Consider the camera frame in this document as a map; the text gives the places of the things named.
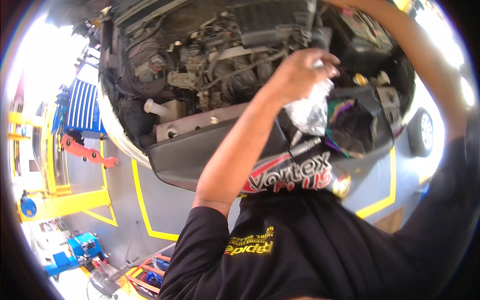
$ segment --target black shirt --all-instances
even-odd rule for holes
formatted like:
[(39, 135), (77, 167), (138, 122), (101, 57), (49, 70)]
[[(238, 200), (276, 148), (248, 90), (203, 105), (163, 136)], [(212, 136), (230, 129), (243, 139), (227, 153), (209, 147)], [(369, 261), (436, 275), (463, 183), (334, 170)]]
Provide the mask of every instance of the black shirt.
[(458, 265), (478, 217), (478, 199), (468, 211), (459, 200), (465, 163), (452, 161), (463, 149), (455, 145), (393, 235), (345, 210), (329, 192), (243, 199), (231, 234), (220, 212), (193, 208), (160, 298), (431, 298)]

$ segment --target clear plastic bag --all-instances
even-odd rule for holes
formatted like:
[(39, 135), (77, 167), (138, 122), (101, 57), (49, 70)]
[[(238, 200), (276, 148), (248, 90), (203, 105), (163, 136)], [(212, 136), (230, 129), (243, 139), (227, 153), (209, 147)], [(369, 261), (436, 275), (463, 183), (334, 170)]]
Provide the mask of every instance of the clear plastic bag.
[[(323, 62), (318, 60), (314, 68), (323, 67)], [(313, 86), (308, 97), (288, 103), (284, 106), (288, 117), (303, 133), (323, 136), (327, 127), (328, 105), (326, 97), (334, 86), (330, 79)]]

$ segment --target hubcap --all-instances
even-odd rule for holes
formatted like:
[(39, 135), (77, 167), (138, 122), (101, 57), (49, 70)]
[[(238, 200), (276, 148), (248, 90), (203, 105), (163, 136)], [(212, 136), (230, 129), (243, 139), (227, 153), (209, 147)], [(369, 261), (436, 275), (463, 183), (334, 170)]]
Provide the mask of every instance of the hubcap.
[(430, 149), (433, 144), (433, 126), (426, 114), (421, 117), (421, 137), (425, 148)]

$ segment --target car wheel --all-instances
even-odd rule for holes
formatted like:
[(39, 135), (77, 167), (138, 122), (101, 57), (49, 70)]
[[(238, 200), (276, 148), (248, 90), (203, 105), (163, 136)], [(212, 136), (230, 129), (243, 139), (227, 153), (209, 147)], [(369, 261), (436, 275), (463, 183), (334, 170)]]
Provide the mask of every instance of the car wheel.
[(433, 149), (433, 122), (427, 110), (419, 108), (407, 131), (412, 153), (420, 157), (429, 156)]

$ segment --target man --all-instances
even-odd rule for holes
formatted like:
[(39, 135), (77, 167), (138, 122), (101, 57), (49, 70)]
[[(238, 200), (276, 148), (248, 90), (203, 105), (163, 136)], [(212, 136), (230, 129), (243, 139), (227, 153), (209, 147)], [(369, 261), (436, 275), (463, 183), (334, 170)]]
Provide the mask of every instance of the man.
[[(479, 201), (467, 203), (459, 188), (465, 179), (466, 117), (458, 77), (415, 21), (392, 4), (327, 2), (354, 6), (381, 23), (436, 99), (449, 145), (431, 191), (393, 235), (343, 209), (331, 193), (311, 191), (242, 200), (229, 234), (230, 206), (281, 108), (338, 74), (333, 55), (296, 51), (257, 93), (203, 170), (161, 299), (431, 299), (458, 266), (479, 211)], [(317, 59), (324, 68), (311, 68)]]

